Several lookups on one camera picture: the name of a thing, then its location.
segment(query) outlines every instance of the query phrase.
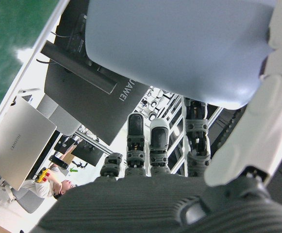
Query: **man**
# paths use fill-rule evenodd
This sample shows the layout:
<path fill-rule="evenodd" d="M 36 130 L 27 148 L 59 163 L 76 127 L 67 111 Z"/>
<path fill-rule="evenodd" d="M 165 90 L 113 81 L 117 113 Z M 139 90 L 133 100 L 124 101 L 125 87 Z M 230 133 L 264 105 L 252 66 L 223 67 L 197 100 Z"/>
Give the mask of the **man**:
<path fill-rule="evenodd" d="M 67 153 L 68 152 L 62 155 L 60 159 L 62 160 Z M 60 196 L 64 195 L 66 191 L 75 187 L 71 181 L 65 179 L 65 176 L 61 173 L 56 164 L 50 166 L 48 173 L 49 176 L 47 176 L 46 181 L 38 183 L 34 180 L 26 180 L 21 188 L 31 190 L 40 198 L 54 196 L 54 198 L 58 199 Z"/>

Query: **smartphone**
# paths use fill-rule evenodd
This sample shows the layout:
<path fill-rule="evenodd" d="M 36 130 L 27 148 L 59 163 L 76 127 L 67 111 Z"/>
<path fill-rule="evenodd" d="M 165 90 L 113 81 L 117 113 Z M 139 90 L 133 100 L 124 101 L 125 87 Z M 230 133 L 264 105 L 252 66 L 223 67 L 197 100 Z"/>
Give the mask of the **smartphone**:
<path fill-rule="evenodd" d="M 62 161 L 61 159 L 55 157 L 54 155 L 52 155 L 49 158 L 50 161 L 52 161 L 54 164 L 58 165 L 59 167 L 63 168 L 63 169 L 67 169 L 68 168 L 68 164 L 64 161 Z"/>

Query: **black cable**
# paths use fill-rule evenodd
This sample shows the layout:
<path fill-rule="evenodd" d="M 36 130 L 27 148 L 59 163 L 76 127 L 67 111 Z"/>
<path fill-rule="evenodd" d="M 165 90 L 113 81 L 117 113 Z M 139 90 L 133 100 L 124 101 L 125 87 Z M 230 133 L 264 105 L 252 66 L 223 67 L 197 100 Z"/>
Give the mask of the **black cable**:
<path fill-rule="evenodd" d="M 40 62 L 40 63 L 43 63 L 43 64 L 52 64 L 52 63 L 56 63 L 56 62 L 54 62 L 54 61 L 52 61 L 52 62 L 44 62 L 44 61 L 41 61 L 41 60 L 38 60 L 38 59 L 36 59 L 36 61 L 38 61 L 38 62 Z"/>
<path fill-rule="evenodd" d="M 52 34 L 54 34 L 55 36 L 57 36 L 57 37 L 61 37 L 61 38 L 70 38 L 71 36 L 73 36 L 73 35 L 76 35 L 76 34 L 78 34 L 78 33 L 73 33 L 72 35 L 58 35 L 57 33 L 54 33 L 54 32 L 51 32 Z"/>

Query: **silver laptop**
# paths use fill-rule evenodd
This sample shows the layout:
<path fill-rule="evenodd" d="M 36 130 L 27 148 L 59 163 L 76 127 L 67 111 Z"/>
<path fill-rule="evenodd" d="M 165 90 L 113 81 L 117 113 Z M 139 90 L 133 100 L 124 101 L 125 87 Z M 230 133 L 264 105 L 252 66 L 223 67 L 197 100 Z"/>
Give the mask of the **silver laptop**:
<path fill-rule="evenodd" d="M 0 175 L 19 190 L 56 129 L 20 96 L 0 124 Z"/>

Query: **laptop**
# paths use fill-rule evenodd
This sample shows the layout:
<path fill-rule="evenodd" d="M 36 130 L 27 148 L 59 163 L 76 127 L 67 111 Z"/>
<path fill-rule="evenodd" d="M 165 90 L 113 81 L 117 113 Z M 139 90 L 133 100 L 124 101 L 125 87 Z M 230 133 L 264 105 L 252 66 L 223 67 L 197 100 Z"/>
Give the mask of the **laptop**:
<path fill-rule="evenodd" d="M 0 175 L 19 190 L 56 129 L 55 124 L 18 97 L 0 124 Z"/>

